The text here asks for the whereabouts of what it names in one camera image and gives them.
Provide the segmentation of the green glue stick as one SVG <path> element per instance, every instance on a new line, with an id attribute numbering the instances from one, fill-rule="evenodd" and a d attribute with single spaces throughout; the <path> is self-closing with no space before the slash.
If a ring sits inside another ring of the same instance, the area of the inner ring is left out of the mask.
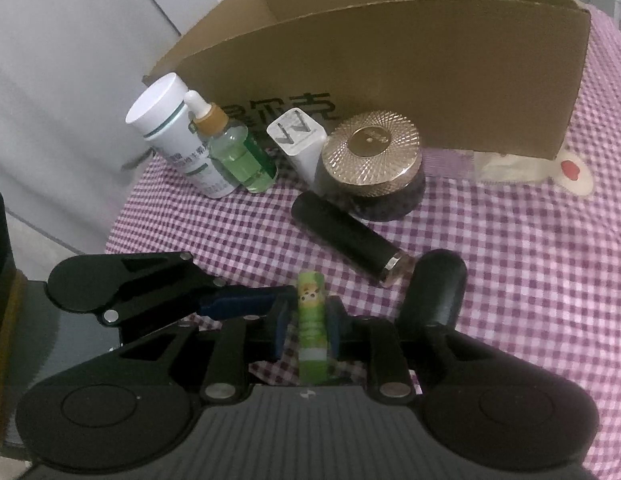
<path id="1" fill-rule="evenodd" d="M 304 385 L 321 385 L 329 377 L 326 301 L 323 274 L 304 271 L 297 275 L 297 357 Z"/>

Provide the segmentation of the black cylindrical tube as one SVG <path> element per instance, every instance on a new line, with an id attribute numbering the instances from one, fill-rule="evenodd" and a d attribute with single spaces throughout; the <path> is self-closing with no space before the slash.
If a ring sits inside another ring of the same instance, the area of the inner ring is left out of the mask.
<path id="1" fill-rule="evenodd" d="M 338 206 L 311 191 L 291 207 L 293 219 L 359 271 L 389 287 L 411 270 L 413 257 Z"/>

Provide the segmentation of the green dropper bottle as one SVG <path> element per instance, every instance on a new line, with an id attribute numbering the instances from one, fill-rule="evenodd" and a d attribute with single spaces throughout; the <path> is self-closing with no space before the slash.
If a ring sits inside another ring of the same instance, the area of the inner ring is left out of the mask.
<path id="1" fill-rule="evenodd" d="M 186 92 L 184 104 L 212 158 L 248 192 L 263 193 L 275 184 L 278 174 L 275 162 L 243 122 L 231 119 L 217 104 L 206 102 L 194 90 Z"/>

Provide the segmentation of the white power adapter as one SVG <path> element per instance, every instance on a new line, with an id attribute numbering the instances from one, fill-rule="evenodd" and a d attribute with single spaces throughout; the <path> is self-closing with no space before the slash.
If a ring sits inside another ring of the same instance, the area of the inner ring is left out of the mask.
<path id="1" fill-rule="evenodd" d="M 298 176 L 317 194 L 321 188 L 321 152 L 328 139 L 325 128 L 298 107 L 292 107 L 267 126 L 267 134 Z"/>

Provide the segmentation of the gold lid cosmetic jar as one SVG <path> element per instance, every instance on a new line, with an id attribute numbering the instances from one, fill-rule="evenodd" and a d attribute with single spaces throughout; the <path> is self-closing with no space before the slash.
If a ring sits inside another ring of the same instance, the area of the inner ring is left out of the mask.
<path id="1" fill-rule="evenodd" d="M 399 113 L 375 110 L 344 120 L 328 136 L 321 161 L 351 211 L 366 220 L 403 218 L 425 195 L 419 132 Z"/>

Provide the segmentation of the white pill bottle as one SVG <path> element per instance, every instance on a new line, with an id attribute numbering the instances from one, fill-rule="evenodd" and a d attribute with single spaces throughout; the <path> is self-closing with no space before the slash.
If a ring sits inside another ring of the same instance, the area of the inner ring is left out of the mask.
<path id="1" fill-rule="evenodd" d="M 208 154 L 184 102 L 187 84 L 175 73 L 154 81 L 125 117 L 169 166 L 208 198 L 231 194 L 239 182 Z"/>

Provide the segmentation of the purple checkered tablecloth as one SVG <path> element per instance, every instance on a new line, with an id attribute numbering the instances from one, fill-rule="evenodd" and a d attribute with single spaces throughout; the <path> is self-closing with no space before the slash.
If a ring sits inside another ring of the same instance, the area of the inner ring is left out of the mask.
<path id="1" fill-rule="evenodd" d="M 482 182 L 467 153 L 429 151 L 419 208 L 377 231 L 414 256 L 458 252 L 468 268 L 460 332 L 587 390 L 600 428 L 585 464 L 621 479 L 621 32 L 599 10 L 565 144 L 593 175 L 588 196 L 548 180 Z M 286 159 L 278 166 L 266 193 L 209 200 L 154 158 L 106 250 L 187 250 L 207 273 L 253 287 L 316 270 L 353 314 L 392 316 L 404 284 L 380 287 L 298 228 L 291 207 L 305 185 Z"/>

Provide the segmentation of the white fabric sheet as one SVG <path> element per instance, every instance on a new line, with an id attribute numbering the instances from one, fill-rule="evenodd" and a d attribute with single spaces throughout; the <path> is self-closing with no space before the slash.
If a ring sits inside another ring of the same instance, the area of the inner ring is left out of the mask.
<path id="1" fill-rule="evenodd" d="M 151 0 L 0 0 L 0 193 L 29 278 L 105 248 L 146 151 L 126 113 L 175 39 Z"/>

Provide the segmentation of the cream mat with red hearts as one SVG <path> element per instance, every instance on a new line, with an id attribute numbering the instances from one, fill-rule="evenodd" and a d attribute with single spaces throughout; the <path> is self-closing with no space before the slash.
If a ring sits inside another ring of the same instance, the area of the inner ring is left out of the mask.
<path id="1" fill-rule="evenodd" d="M 493 183 L 539 183 L 552 180 L 576 196 L 590 196 L 595 190 L 591 170 L 579 155 L 563 148 L 555 159 L 498 153 L 473 155 L 475 179 Z"/>

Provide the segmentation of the open brown cardboard box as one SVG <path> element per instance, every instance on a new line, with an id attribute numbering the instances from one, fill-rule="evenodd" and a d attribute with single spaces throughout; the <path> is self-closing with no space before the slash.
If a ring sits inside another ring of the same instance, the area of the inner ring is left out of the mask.
<path id="1" fill-rule="evenodd" d="M 147 81 L 176 73 L 257 127 L 389 110 L 430 148 L 552 158 L 590 31 L 576 0 L 222 0 Z"/>

